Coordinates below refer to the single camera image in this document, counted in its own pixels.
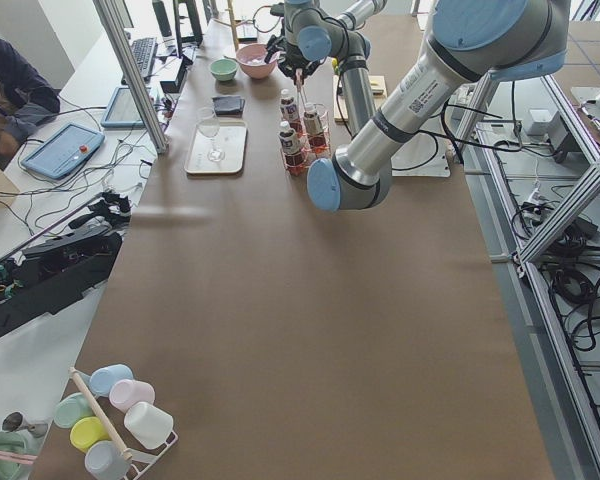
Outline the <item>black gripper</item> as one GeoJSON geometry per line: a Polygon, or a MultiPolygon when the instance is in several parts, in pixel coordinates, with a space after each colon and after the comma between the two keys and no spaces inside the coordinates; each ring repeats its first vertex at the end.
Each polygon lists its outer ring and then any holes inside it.
{"type": "Polygon", "coordinates": [[[269,62],[275,53],[280,55],[277,60],[279,70],[284,76],[295,76],[295,85],[298,99],[303,108],[306,107],[306,95],[304,93],[303,76],[311,76],[324,62],[325,59],[306,59],[296,39],[290,35],[273,35],[266,43],[265,60],[269,62]]]}

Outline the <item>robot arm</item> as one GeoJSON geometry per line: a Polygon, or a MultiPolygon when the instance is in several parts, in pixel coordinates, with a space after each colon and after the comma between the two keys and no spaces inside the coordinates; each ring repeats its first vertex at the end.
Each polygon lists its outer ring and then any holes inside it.
{"type": "Polygon", "coordinates": [[[281,50],[279,68],[295,81],[327,58],[338,62],[353,139],[309,168],[308,194],[322,210],[381,203],[391,186],[393,155],[460,85],[484,76],[536,78],[558,71],[565,60],[567,1],[437,1],[417,62],[376,106],[367,69],[370,43],[360,29],[384,7],[382,1],[357,1],[330,17],[317,1],[286,1],[283,31],[268,44],[281,50]]]}

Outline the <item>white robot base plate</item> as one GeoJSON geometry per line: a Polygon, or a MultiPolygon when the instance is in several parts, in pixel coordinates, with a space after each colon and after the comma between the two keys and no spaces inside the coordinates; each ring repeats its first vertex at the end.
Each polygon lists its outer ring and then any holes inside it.
{"type": "Polygon", "coordinates": [[[446,143],[435,136],[417,134],[391,158],[394,177],[448,178],[446,143]]]}

